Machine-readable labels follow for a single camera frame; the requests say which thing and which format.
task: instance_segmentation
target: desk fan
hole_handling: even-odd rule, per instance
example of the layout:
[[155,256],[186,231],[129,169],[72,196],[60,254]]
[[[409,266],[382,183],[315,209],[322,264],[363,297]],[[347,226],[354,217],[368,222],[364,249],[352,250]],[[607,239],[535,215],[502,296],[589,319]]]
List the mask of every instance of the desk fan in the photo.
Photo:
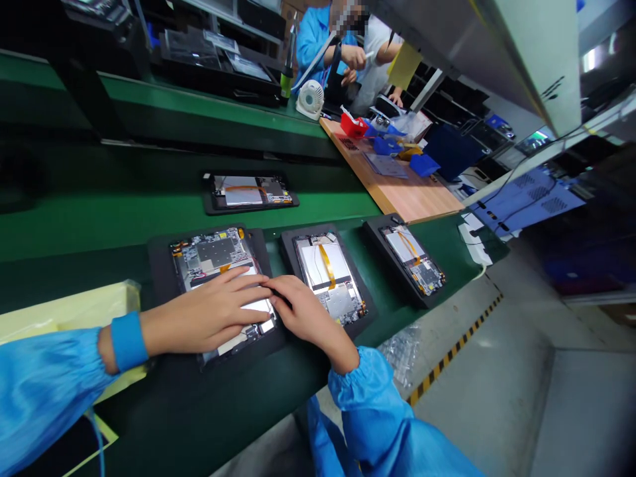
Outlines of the desk fan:
[[298,93],[296,111],[314,121],[318,121],[324,104],[325,92],[318,81],[310,79],[307,83],[303,84],[300,93]]

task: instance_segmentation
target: white shirt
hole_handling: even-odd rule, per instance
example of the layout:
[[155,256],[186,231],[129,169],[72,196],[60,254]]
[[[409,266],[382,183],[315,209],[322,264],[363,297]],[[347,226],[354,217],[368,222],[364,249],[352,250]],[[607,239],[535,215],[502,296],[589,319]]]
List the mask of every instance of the white shirt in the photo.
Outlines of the white shirt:
[[[386,82],[389,80],[387,71],[390,63],[378,65],[376,63],[376,56],[382,45],[387,42],[390,37],[391,29],[378,17],[371,15],[366,25],[366,31],[364,32],[364,52],[367,54],[373,52],[374,55],[372,61],[369,61],[366,65],[364,77],[362,78],[362,86],[351,105],[351,111],[353,113],[358,115],[366,114],[369,107],[373,106],[378,94],[380,94]],[[393,42],[402,43],[403,40],[398,35],[395,35]]]

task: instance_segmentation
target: hand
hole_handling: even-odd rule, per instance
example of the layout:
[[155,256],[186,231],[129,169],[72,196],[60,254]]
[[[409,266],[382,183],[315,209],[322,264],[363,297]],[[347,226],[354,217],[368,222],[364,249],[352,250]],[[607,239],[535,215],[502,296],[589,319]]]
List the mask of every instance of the hand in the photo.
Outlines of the hand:
[[404,107],[404,104],[402,103],[402,98],[396,92],[393,92],[389,95],[389,100],[393,101],[398,107]]
[[366,54],[359,46],[343,45],[342,59],[352,70],[363,70],[366,66]]
[[344,71],[344,78],[341,85],[347,86],[348,84],[355,83],[357,79],[358,79],[358,72],[356,70],[352,70],[351,68],[347,68]]
[[360,356],[357,348],[303,282],[295,276],[284,275],[263,285],[276,290],[291,303],[290,308],[282,298],[270,298],[287,329],[323,350],[335,372],[344,375],[358,367]]
[[[212,351],[238,336],[244,325],[269,319],[265,311],[241,309],[243,305],[272,295],[272,290],[256,287],[268,277],[239,277],[248,270],[249,267],[233,268],[196,290],[140,313],[148,355]],[[116,374],[110,326],[100,331],[97,346],[106,371]]]

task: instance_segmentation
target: circuit board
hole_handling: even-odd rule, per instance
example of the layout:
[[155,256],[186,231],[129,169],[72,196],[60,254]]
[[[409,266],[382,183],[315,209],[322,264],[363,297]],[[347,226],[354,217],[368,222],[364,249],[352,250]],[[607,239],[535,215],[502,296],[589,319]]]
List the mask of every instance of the circuit board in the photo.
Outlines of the circuit board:
[[342,326],[368,312],[333,233],[295,237],[293,244],[305,283]]
[[[170,253],[182,293],[190,292],[237,266],[250,267],[245,275],[260,273],[258,261],[245,238],[245,232],[236,227],[175,241],[170,244]],[[233,354],[257,341],[276,326],[276,314],[268,299],[249,303],[242,308],[266,311],[270,314],[270,319],[243,327],[237,337],[222,344],[216,351],[205,353],[204,362],[226,353]]]
[[292,205],[282,177],[214,176],[213,196],[226,207],[241,205]]
[[444,286],[446,276],[406,226],[384,227],[380,233],[401,265],[417,282],[422,295],[429,297]]

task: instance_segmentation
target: worker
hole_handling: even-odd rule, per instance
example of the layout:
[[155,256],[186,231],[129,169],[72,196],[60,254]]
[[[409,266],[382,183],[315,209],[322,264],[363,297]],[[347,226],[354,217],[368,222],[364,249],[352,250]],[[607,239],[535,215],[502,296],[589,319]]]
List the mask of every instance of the worker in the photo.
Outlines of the worker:
[[[300,81],[316,57],[320,49],[327,41],[329,34],[337,27],[337,22],[345,10],[346,0],[333,0],[324,8],[307,9],[300,22],[300,31],[296,43],[296,60],[298,62],[298,76],[295,86],[302,86],[309,80],[318,81],[322,87],[329,77],[335,45],[332,44],[325,51],[323,59],[318,61],[311,73]],[[360,12],[360,7],[354,7],[352,15],[355,17]],[[344,76],[342,86],[354,83],[358,79],[358,71],[366,65],[364,49],[358,46],[358,42],[351,32],[347,31],[342,40],[342,60],[338,65],[337,73]]]
[[[371,15],[364,30],[364,51],[371,54],[364,71],[364,80],[356,99],[351,105],[351,111],[358,115],[367,114],[369,108],[375,104],[378,94],[386,87],[389,80],[388,69],[391,62],[398,55],[403,40],[375,15]],[[401,99],[402,88],[396,87],[389,99],[398,107],[403,107]]]
[[481,475],[440,431],[414,418],[384,357],[356,348],[305,284],[292,276],[239,277],[246,271],[229,270],[165,305],[116,318],[104,328],[0,346],[0,475],[32,463],[121,372],[165,352],[216,349],[237,336],[242,325],[267,320],[267,312],[240,308],[264,298],[292,333],[331,360],[329,389],[343,411],[346,445],[312,398],[307,414],[317,475]]

